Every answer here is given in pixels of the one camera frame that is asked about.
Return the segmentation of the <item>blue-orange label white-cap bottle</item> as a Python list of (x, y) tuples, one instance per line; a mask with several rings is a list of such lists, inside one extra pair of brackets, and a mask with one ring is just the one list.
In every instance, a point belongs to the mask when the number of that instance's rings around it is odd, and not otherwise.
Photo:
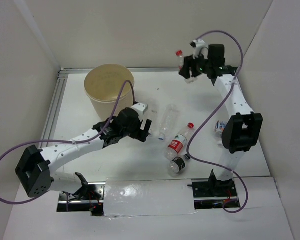
[(223, 120), (218, 120), (214, 127), (214, 137), (216, 138), (217, 145), (219, 147), (223, 146), (222, 134), (227, 126), (228, 122)]

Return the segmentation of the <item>clear bottle blue cap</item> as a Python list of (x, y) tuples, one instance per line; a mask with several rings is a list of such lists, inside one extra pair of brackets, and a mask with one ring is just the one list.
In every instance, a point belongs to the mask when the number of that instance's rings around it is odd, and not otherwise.
[(148, 115), (149, 116), (156, 116), (158, 113), (158, 104), (155, 99), (148, 99), (147, 102), (148, 104)]

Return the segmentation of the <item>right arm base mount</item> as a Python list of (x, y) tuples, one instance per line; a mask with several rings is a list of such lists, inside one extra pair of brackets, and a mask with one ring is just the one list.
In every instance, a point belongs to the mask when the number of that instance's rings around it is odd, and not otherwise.
[(214, 170), (208, 180), (194, 180), (187, 186), (192, 189), (196, 210), (241, 207), (234, 180), (217, 180)]

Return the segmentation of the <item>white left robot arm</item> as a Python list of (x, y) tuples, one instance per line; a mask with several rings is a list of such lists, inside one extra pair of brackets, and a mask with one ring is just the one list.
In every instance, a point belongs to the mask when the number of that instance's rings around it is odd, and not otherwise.
[(125, 137), (144, 143), (152, 124), (149, 119), (143, 121), (147, 110), (147, 104), (137, 103), (121, 110), (118, 116), (94, 125), (69, 144), (41, 149), (35, 145), (27, 147), (15, 169), (27, 196), (38, 198), (48, 191), (56, 191), (82, 200), (94, 192), (96, 188), (81, 173), (57, 173), (57, 170), (86, 154), (117, 144)]

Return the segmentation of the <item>small red-label red-cap bottle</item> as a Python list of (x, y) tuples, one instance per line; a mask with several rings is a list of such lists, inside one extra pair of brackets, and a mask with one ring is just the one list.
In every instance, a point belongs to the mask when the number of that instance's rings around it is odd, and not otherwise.
[[(181, 65), (183, 63), (183, 58), (187, 57), (187, 56), (184, 56), (184, 54), (183, 54), (183, 52), (181, 50), (178, 50), (175, 54), (176, 54), (176, 56), (178, 58), (178, 69), (180, 70), (180, 67), (181, 67)], [(197, 80), (197, 78), (190, 78), (190, 79), (184, 79), (184, 80), (185, 80), (185, 82), (187, 84), (191, 84), (191, 83), (194, 83)]]

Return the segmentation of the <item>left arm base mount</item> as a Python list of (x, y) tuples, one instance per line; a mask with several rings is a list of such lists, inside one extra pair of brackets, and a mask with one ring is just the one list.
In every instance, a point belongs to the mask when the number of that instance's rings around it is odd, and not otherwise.
[(60, 192), (56, 211), (58, 213), (87, 212), (95, 217), (104, 216), (104, 182), (91, 182), (76, 193)]

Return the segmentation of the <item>clear bottle white-blue cap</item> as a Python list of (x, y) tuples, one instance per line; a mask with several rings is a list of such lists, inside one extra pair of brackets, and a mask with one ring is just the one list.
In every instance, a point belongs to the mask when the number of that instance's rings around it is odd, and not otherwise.
[(175, 104), (169, 104), (159, 125), (158, 139), (164, 141), (173, 130), (179, 116), (179, 109)]

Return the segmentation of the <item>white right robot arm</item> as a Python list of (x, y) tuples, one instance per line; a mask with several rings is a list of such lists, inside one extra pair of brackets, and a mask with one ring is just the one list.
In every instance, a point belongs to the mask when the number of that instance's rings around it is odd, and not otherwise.
[(224, 151), (219, 166), (214, 171), (216, 179), (208, 184), (210, 194), (220, 196), (226, 189), (223, 181), (233, 178), (232, 171), (237, 168), (246, 152), (257, 144), (263, 117), (260, 113), (255, 113), (247, 103), (235, 79), (237, 68), (226, 65), (224, 45), (208, 45), (203, 40), (194, 40), (190, 45), (194, 52), (183, 58), (179, 75), (187, 82), (206, 75), (224, 99), (229, 115), (221, 134)]

